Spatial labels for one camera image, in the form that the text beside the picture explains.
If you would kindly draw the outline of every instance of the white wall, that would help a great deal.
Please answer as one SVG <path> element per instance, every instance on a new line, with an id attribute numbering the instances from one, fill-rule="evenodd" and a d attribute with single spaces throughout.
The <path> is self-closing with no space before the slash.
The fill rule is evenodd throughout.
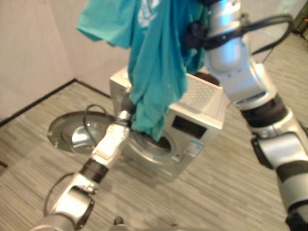
<path id="1" fill-rule="evenodd" d="M 93 42 L 75 29 L 86 2 L 52 0 L 51 9 L 76 78 L 109 94 L 109 77 L 128 64 L 129 51 Z"/>
<path id="2" fill-rule="evenodd" d="M 47 0 L 0 0 L 0 119 L 73 78 Z"/>

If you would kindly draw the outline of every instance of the black baseboard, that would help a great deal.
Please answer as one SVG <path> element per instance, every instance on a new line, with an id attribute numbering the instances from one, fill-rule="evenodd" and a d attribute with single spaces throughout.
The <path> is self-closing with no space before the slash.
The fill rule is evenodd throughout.
<path id="1" fill-rule="evenodd" d="M 107 95 L 106 93 L 102 92 L 101 90 L 98 90 L 97 88 L 94 88 L 92 86 L 90 86 L 89 84 L 85 83 L 85 82 L 82 82 L 81 80 L 77 80 L 77 83 L 81 84 L 82 86 L 86 87 L 86 88 L 89 88 L 91 89 L 92 91 L 95 91 L 103 96 L 106 96 L 108 98 L 111 98 L 110 95 Z"/>
<path id="2" fill-rule="evenodd" d="M 51 97 L 52 95 L 54 95 L 55 93 L 58 93 L 59 91 L 61 91 L 62 89 L 66 88 L 67 86 L 71 85 L 72 83 L 77 82 L 77 79 L 72 79 L 71 81 L 63 84 L 62 86 L 58 87 L 57 89 L 49 92 L 48 94 L 44 95 L 43 97 L 39 98 L 38 100 L 34 101 L 33 103 L 29 104 L 28 106 L 24 107 L 23 109 L 21 109 L 20 111 L 14 113 L 13 115 L 11 115 L 10 117 L 4 119 L 3 121 L 0 121 L 0 127 L 2 127 L 3 125 L 9 123 L 10 121 L 12 121 L 13 119 L 15 119 L 16 117 L 20 116 L 22 113 L 28 111 L 29 109 L 31 109 L 32 107 L 36 106 L 37 104 L 41 103 L 42 101 L 44 101 L 45 99 Z"/>

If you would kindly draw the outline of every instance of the front-loading washing machine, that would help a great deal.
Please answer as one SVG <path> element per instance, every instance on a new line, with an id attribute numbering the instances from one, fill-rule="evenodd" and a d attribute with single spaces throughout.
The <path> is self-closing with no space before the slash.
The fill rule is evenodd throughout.
<path id="1" fill-rule="evenodd" d="M 174 180 L 219 134 L 230 103 L 222 87 L 190 74 L 187 79 L 188 91 L 170 105 L 161 139 L 156 142 L 132 131 L 122 150 L 123 155 L 168 180 Z M 110 78 L 115 114 L 130 87 L 127 68 Z"/>

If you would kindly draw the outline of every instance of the label sticker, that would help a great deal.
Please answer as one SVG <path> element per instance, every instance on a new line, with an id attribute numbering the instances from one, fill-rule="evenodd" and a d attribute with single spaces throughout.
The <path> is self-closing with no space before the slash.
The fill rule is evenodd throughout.
<path id="1" fill-rule="evenodd" d="M 202 150 L 203 150 L 203 144 L 197 141 L 190 141 L 187 149 L 185 150 L 185 152 L 192 156 L 195 157 L 196 155 L 198 155 Z"/>

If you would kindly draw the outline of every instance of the black wire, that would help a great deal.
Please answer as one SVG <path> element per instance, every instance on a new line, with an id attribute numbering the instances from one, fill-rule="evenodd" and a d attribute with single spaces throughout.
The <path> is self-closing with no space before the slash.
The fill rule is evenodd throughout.
<path id="1" fill-rule="evenodd" d="M 49 198 L 52 194 L 52 191 L 54 190 L 54 188 L 61 182 L 63 181 L 66 177 L 69 177 L 69 176 L 72 176 L 74 174 L 74 172 L 70 172 L 70 173 L 67 173 L 65 175 L 63 175 L 62 177 L 60 177 L 57 182 L 52 186 L 52 188 L 48 191 L 47 193 L 47 196 L 45 198 L 45 201 L 44 201 L 44 206 L 43 206 L 43 215 L 44 217 L 48 215 L 48 211 L 47 211 L 47 203 L 49 201 Z"/>
<path id="2" fill-rule="evenodd" d="M 284 41 L 293 30 L 292 16 L 289 15 L 289 14 L 272 16 L 272 17 L 268 17 L 268 18 L 262 19 L 260 21 L 245 25 L 243 27 L 243 30 L 245 32 L 249 32 L 249 31 L 261 29 L 263 27 L 272 26 L 272 25 L 281 24 L 281 23 L 288 23 L 288 27 L 287 27 L 285 33 L 275 42 L 270 43 L 269 45 L 266 45 L 266 46 L 264 46 L 264 47 L 262 47 L 262 48 L 260 48 L 256 51 L 254 51 L 252 53 L 253 55 L 260 53 L 260 52 L 263 52 L 263 51 L 267 51 L 269 49 L 272 49 L 272 48 L 276 47 L 278 44 L 280 44 L 282 41 Z"/>
<path id="3" fill-rule="evenodd" d="M 114 119 L 114 117 L 113 117 L 112 115 L 108 114 L 108 113 L 107 113 L 107 110 L 106 110 L 105 108 L 103 108 L 103 107 L 101 107 L 101 106 L 99 106 L 99 105 L 97 105 L 97 104 L 90 104 L 89 106 L 87 106 L 87 108 L 86 108 L 86 110 L 85 110 L 85 112 L 84 112 L 84 114 L 83 114 L 83 117 L 82 117 L 82 124 L 83 124 L 83 127 L 85 128 L 87 134 L 90 136 L 90 138 L 91 138 L 91 140 L 92 140 L 94 146 L 97 146 L 97 142 L 95 141 L 94 137 L 93 137 L 92 134 L 90 133 L 89 128 L 88 128 L 88 126 L 87 126 L 87 122 L 86 122 L 89 109 L 92 108 L 92 107 L 98 107 L 98 108 L 100 108 L 100 109 L 103 111 L 103 113 L 104 113 L 104 115 L 105 115 L 106 117 L 109 117 L 109 118 L 111 118 L 111 119 Z"/>

